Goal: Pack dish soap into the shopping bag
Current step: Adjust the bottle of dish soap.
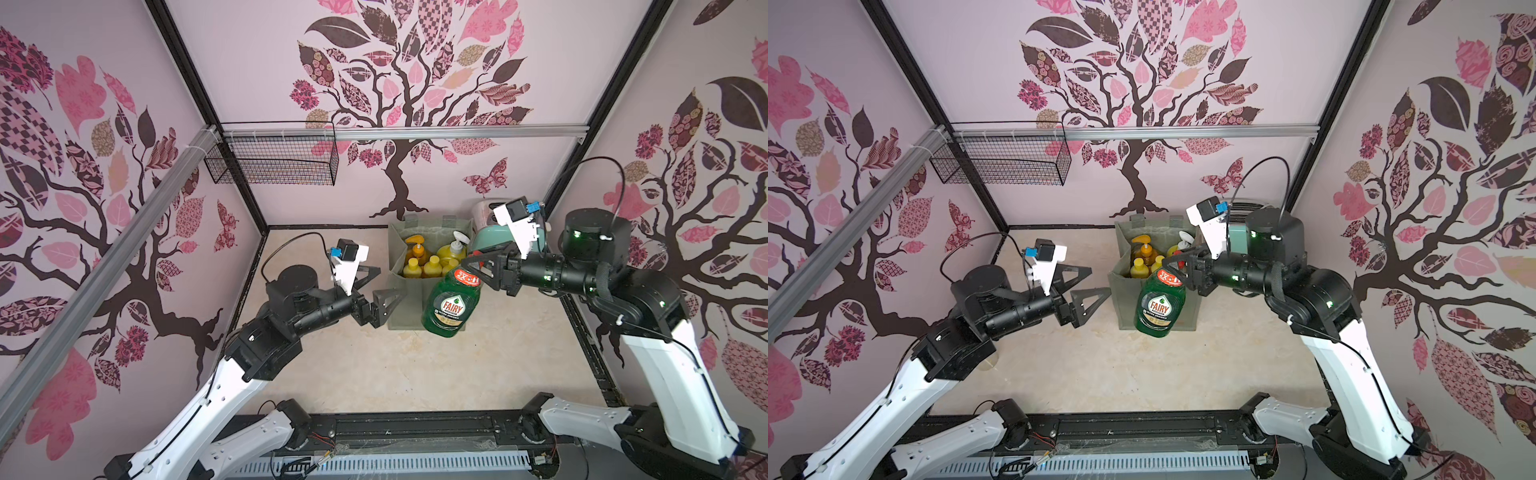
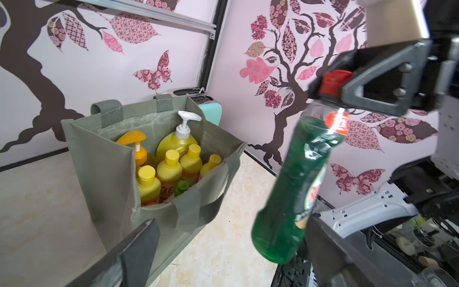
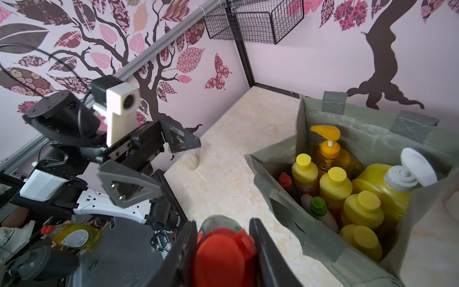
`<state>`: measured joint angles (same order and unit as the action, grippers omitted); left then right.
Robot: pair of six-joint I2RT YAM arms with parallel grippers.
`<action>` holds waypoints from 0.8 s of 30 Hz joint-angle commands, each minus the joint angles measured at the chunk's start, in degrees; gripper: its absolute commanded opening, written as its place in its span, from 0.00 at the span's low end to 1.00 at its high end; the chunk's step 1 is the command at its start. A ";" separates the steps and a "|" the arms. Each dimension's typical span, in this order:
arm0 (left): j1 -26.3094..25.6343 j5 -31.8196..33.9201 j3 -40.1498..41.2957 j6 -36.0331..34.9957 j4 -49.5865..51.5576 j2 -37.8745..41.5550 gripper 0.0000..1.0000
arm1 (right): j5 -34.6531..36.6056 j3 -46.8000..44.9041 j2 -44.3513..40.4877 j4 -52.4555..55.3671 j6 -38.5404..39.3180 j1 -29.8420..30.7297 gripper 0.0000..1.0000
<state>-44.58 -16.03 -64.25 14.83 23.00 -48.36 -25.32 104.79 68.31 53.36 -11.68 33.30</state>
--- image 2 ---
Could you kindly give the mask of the white bottle green cap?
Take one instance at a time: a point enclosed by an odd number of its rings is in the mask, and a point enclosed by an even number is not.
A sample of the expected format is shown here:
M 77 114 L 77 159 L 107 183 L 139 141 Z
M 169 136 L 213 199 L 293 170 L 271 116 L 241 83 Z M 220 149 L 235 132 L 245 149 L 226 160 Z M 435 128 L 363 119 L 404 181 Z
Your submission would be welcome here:
M 178 185 L 176 186 L 175 197 L 178 197 L 178 196 L 184 194 L 184 192 L 188 191 L 189 188 L 190 188 L 190 185 L 189 185 L 188 181 L 186 181 L 186 180 L 179 181 Z

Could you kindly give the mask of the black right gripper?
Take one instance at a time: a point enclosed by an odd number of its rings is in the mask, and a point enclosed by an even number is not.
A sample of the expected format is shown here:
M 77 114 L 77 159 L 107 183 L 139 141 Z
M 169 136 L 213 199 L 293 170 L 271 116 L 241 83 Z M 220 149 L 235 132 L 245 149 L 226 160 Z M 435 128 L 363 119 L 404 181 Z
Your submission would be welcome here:
M 459 37 L 447 35 L 352 50 L 339 54 L 309 85 L 309 97 L 346 108 L 402 116 L 414 110 L 438 110 L 455 86 Z M 350 72 L 337 95 L 321 92 L 327 75 Z

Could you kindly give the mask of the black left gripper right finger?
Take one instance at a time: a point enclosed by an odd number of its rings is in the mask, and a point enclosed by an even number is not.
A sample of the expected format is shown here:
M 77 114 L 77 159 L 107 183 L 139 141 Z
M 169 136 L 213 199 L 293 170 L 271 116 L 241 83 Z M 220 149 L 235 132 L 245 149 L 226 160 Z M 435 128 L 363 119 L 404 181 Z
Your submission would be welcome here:
M 411 287 L 413 272 L 361 232 L 343 239 L 322 220 L 309 219 L 308 256 L 320 287 Z

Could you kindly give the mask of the dark green bottle red cap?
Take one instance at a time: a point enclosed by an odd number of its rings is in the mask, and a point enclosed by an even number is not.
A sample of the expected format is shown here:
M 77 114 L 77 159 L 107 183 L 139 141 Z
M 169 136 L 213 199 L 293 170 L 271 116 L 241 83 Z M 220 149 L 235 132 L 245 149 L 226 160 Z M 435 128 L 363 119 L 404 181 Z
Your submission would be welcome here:
M 326 165 L 333 147 L 345 141 L 349 114 L 338 103 L 349 71 L 326 73 L 319 87 L 320 99 L 302 113 L 276 182 L 255 219 L 252 241 L 256 250 L 276 264 L 288 263 L 305 235 Z

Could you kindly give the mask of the large yellow dish soap bottle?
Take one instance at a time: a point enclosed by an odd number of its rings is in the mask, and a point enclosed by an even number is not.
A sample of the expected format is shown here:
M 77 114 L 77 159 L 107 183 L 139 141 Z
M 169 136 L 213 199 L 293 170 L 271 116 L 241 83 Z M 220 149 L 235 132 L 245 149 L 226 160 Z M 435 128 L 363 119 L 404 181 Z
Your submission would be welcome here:
M 201 122 L 202 117 L 189 111 L 178 111 L 178 116 L 182 119 L 182 123 L 176 127 L 174 132 L 165 136 L 157 147 L 155 155 L 155 162 L 157 165 L 165 159 L 168 150 L 176 150 L 179 153 L 179 157 L 182 157 L 188 152 L 188 148 L 191 144 L 198 144 L 197 140 L 191 135 L 191 129 L 188 126 L 188 122 Z

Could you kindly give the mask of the orange pump soap bottle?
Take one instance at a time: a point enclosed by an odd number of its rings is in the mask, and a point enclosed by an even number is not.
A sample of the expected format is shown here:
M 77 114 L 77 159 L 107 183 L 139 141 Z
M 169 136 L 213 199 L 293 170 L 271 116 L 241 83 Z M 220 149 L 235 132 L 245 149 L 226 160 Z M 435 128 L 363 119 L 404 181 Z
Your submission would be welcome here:
M 138 170 L 144 166 L 147 162 L 148 153 L 141 143 L 147 139 L 146 134 L 138 130 L 131 130 L 121 136 L 116 143 L 122 146 L 128 146 L 133 144 L 133 150 L 135 152 L 135 163 L 136 169 Z

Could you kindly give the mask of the grey-green shopping bag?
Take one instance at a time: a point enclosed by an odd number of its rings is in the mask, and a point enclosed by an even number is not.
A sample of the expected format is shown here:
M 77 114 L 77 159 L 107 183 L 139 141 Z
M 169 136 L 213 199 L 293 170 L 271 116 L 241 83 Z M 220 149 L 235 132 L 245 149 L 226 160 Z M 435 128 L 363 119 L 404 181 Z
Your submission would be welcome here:
M 63 131 L 106 255 L 73 287 L 146 287 L 217 216 L 246 144 L 189 97 L 106 100 Z

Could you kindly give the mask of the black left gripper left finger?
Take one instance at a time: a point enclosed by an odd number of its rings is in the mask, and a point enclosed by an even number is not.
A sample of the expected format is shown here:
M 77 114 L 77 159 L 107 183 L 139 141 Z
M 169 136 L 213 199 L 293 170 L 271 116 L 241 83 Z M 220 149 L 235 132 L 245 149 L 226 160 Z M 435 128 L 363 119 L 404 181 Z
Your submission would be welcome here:
M 144 287 L 157 250 L 160 226 L 146 220 L 69 287 Z

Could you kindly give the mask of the orange bottle yellow cap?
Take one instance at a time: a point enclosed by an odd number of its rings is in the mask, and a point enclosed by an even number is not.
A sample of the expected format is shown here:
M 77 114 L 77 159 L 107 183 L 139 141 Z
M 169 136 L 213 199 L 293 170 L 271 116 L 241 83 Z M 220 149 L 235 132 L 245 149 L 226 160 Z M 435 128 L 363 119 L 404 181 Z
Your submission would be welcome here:
M 159 202 L 161 182 L 156 177 L 156 170 L 150 165 L 144 165 L 137 171 L 137 186 L 142 205 Z
M 200 158 L 201 147 L 197 144 L 191 144 L 188 147 L 188 152 L 180 158 L 180 164 L 182 166 L 182 180 L 189 183 L 190 186 L 194 185 L 198 181 L 200 169 L 203 166 L 202 159 Z
M 177 188 L 182 176 L 182 165 L 179 160 L 180 154 L 175 149 L 170 149 L 157 167 L 157 178 L 161 182 L 160 202 L 167 200 Z
M 203 177 L 205 177 L 212 169 L 222 163 L 222 158 L 217 154 L 212 154 L 209 157 L 209 161 L 204 164 L 199 173 L 198 180 L 200 181 Z

